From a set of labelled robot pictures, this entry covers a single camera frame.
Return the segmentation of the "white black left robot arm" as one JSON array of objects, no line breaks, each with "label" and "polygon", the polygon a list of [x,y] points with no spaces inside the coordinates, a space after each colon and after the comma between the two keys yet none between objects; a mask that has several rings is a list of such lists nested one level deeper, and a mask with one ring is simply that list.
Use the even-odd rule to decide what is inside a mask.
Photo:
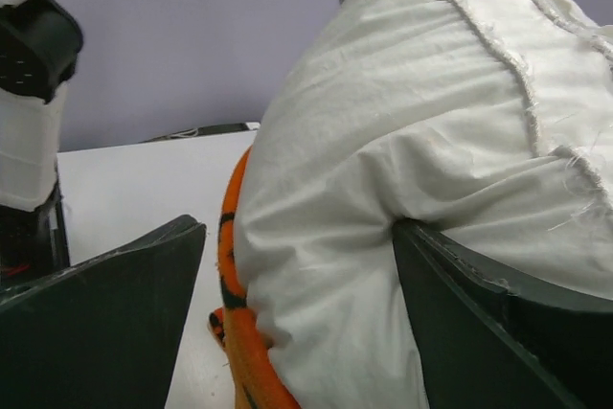
[{"label": "white black left robot arm", "polygon": [[180,215],[213,225],[340,0],[1,0],[1,285]]}]

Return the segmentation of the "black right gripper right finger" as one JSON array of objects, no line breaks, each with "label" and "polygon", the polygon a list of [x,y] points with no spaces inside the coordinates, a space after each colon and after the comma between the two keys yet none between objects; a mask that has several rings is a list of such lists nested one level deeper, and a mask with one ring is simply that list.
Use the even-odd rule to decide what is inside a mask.
[{"label": "black right gripper right finger", "polygon": [[414,220],[398,277],[433,408],[608,408],[612,304],[539,280]]}]

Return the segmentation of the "orange patterned plush pillowcase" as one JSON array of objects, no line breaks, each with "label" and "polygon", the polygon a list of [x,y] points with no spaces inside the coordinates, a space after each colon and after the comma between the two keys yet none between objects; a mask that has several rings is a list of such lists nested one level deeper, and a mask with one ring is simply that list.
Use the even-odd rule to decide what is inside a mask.
[{"label": "orange patterned plush pillowcase", "polygon": [[209,325],[228,359],[237,408],[297,408],[299,404],[268,359],[269,344],[257,330],[256,315],[248,307],[246,290],[238,281],[234,223],[249,154],[245,151],[238,160],[221,206],[216,266],[222,306],[209,315]]}]

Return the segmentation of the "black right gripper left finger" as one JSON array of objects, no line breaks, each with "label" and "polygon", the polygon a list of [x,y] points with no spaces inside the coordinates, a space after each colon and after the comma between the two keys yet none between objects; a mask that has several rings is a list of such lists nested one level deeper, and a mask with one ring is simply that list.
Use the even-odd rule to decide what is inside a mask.
[{"label": "black right gripper left finger", "polygon": [[5,408],[161,408],[207,230],[182,215],[1,294]]}]

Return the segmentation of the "white pillow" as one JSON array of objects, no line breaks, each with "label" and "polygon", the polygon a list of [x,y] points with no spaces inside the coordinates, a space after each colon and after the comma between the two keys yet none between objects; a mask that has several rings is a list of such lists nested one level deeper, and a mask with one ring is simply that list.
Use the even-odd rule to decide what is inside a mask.
[{"label": "white pillow", "polygon": [[612,295],[612,29],[573,0],[345,0],[269,105],[238,279],[302,408],[425,408],[391,228]]}]

